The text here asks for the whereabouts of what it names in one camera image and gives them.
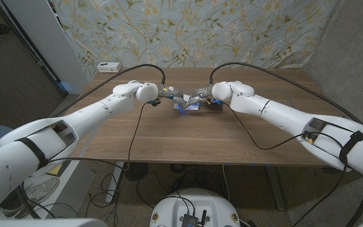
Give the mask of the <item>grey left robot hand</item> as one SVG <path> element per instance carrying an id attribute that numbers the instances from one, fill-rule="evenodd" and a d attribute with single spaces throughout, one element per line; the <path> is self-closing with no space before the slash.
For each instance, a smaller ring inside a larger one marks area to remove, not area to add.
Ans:
<path id="1" fill-rule="evenodd" d="M 177 104 L 180 110 L 184 110 L 189 107 L 189 103 L 184 99 L 184 93 L 182 90 L 173 86 L 165 87 L 163 84 L 158 86 L 158 97 L 167 98 L 173 103 Z"/>

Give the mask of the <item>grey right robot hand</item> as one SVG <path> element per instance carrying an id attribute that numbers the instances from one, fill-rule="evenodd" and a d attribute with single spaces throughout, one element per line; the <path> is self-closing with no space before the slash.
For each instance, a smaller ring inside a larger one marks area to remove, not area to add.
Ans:
<path id="1" fill-rule="evenodd" d="M 213 85 L 210 84 L 207 87 L 198 88 L 198 89 L 194 90 L 192 92 L 192 94 L 190 95 L 190 97 L 188 98 L 188 100 L 183 105 L 180 106 L 180 109 L 184 110 L 184 109 L 188 108 L 189 106 L 195 105 L 195 104 L 203 101 L 204 99 L 208 98 L 209 96 L 211 96 L 212 87 L 213 87 Z"/>

